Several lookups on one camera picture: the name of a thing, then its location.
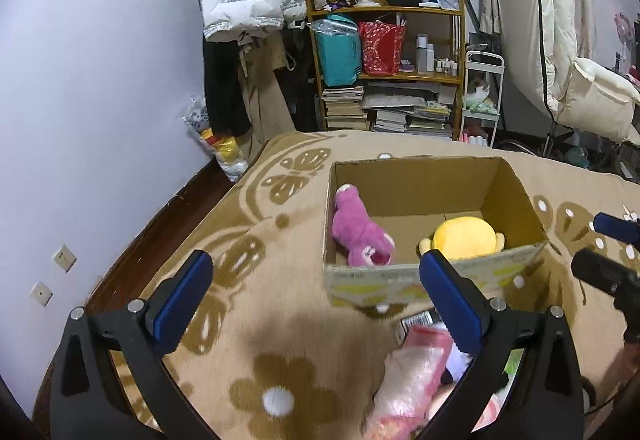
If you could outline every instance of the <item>black pants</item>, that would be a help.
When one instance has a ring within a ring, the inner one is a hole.
[[[239,52],[235,41],[207,42],[202,38],[204,96],[214,133],[242,136],[251,129],[238,82]]]

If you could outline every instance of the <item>white cushion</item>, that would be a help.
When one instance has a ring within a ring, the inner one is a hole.
[[[638,100],[640,95],[623,77],[588,58],[576,58],[558,121],[613,142],[633,142],[638,136],[631,125]]]
[[[560,98],[566,90],[569,67],[577,57],[578,41],[575,33],[575,0],[553,0],[554,10],[554,47],[550,56],[556,67],[554,91]]]
[[[540,12],[538,0],[498,0],[502,23],[502,42],[506,65],[515,86],[534,106],[546,113],[545,79],[540,62]],[[554,0],[542,0],[543,48],[548,84],[548,104],[558,110],[562,90],[556,84],[553,61],[556,39],[556,8]]]

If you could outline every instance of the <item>bed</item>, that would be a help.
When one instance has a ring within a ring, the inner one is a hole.
[[[331,165],[381,153],[499,155],[509,161],[551,243],[527,272],[525,287],[509,288],[505,297],[521,309],[561,304],[582,374],[608,394],[625,322],[608,296],[580,286],[568,264],[577,250],[591,246],[640,267],[638,258],[589,226],[598,211],[622,217],[623,204],[640,212],[640,187],[523,153],[421,136],[289,133],[271,140],[142,294],[148,296],[195,248],[215,259],[214,282],[178,350],[164,361],[216,433],[237,440],[360,438],[383,360],[396,347],[394,326],[426,306],[332,306],[322,285]],[[134,410],[153,425],[121,357],[116,365]]]

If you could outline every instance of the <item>stuffed animal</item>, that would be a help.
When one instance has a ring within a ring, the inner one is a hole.
[[[344,184],[335,194],[332,236],[349,251],[349,266],[384,266],[396,247],[382,227],[370,220],[357,187]]]
[[[502,251],[504,235],[496,233],[491,225],[479,217],[455,217],[440,225],[433,239],[423,239],[418,249],[421,256],[431,249],[437,249],[449,261],[470,259]]]

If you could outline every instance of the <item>yellow plush toy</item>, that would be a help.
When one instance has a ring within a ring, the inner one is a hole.
[[[504,249],[504,235],[495,232],[484,219],[462,216],[448,219],[418,245],[420,255],[431,249],[441,251],[449,261],[493,254]]]

